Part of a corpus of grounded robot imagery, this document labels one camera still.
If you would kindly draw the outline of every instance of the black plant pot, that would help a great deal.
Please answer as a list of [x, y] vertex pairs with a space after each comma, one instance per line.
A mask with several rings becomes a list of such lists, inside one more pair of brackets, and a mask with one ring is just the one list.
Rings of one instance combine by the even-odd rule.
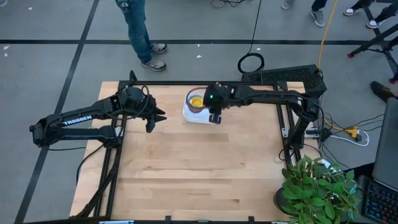
[[287, 215], [291, 215], [289, 213], [287, 213], [282, 206], [286, 207], [287, 203], [286, 203], [286, 199], [284, 198], [282, 192], [284, 191], [283, 188], [280, 188], [274, 195], [274, 204], [275, 206], [282, 211], [283, 213], [287, 214]]

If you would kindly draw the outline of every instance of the sneaker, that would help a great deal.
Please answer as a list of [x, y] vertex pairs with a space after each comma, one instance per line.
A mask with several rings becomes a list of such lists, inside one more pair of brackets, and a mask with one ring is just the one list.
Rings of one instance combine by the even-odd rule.
[[346, 9], [343, 14], [346, 16], [352, 16], [353, 14], [356, 14], [357, 12], [362, 12], [363, 8], [359, 9]]
[[154, 58], [147, 63], [141, 63], [141, 66], [149, 68], [155, 72], [161, 72], [166, 69], [166, 64], [164, 62], [158, 61]]
[[370, 29], [376, 29], [378, 28], [385, 20], [381, 21], [381, 22], [376, 22], [375, 20], [371, 20], [369, 21], [366, 26]]
[[310, 14], [314, 18], [315, 24], [318, 27], [323, 27], [325, 25], [325, 20], [323, 19], [323, 11], [321, 9], [319, 9], [318, 12], [311, 10]]
[[294, 0], [284, 0], [284, 2], [281, 5], [282, 9], [289, 9], [293, 2]]
[[371, 89], [373, 91], [373, 93], [378, 96], [382, 101], [384, 101], [385, 103], [387, 103], [388, 98], [390, 97], [395, 97], [392, 93], [391, 93], [391, 89], [376, 82], [373, 81], [371, 83]]
[[166, 50], [167, 50], [167, 44], [154, 44], [152, 50], [150, 51], [155, 54], [162, 54]]

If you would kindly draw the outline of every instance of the gray sneaker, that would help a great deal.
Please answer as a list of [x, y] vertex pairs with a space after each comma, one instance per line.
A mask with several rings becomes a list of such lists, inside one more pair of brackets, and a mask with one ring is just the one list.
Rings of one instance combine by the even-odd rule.
[[166, 69], [166, 64], [164, 62], [158, 61], [154, 58], [147, 63], [141, 63], [141, 66], [149, 68], [155, 72], [161, 72]]
[[167, 50], [167, 44], [154, 44], [152, 50], [150, 51], [155, 54], [162, 54], [166, 50]]
[[323, 11], [322, 11], [322, 9], [319, 9], [318, 12], [314, 12], [313, 10], [311, 10], [310, 14], [314, 18], [315, 24], [318, 27], [323, 27], [325, 25], [325, 20], [323, 19]]
[[282, 9], [289, 9], [293, 2], [294, 0], [284, 0], [281, 5]]

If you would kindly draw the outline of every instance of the yellow connector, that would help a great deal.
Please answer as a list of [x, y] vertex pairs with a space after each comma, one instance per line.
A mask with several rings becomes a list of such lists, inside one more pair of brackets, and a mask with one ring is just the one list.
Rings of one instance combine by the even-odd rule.
[[354, 126], [352, 128], [348, 128], [344, 130], [347, 134], [349, 134], [353, 139], [358, 137], [358, 127]]

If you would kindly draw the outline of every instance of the person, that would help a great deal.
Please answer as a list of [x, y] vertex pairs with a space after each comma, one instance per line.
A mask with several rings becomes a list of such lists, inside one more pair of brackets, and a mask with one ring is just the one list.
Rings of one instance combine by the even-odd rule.
[[[353, 7], [350, 7], [344, 11], [344, 15], [352, 16], [357, 12], [363, 11], [364, 8], [369, 7], [374, 0], [359, 0]], [[378, 28], [386, 19], [395, 16], [398, 12], [398, 0], [394, 0], [392, 4], [388, 7], [385, 7], [380, 15], [378, 15], [375, 19], [369, 21], [366, 26], [370, 29]]]
[[[293, 2], [294, 0], [284, 0], [281, 6], [282, 9], [289, 9]], [[326, 6], [326, 2], [327, 0], [315, 0], [311, 7], [310, 15], [314, 18], [315, 24], [318, 27], [323, 27], [325, 25], [322, 9]]]
[[145, 25], [145, 0], [115, 0], [122, 10], [129, 28], [129, 39], [141, 66], [160, 72], [166, 69], [166, 64], [152, 58], [151, 53], [161, 54], [167, 50], [166, 44], [155, 44], [149, 40]]
[[397, 98], [398, 93], [395, 91], [392, 91], [391, 88], [386, 87], [379, 82], [373, 81], [371, 83], [371, 89], [373, 93], [378, 96], [382, 101], [387, 103], [388, 98], [394, 97]]

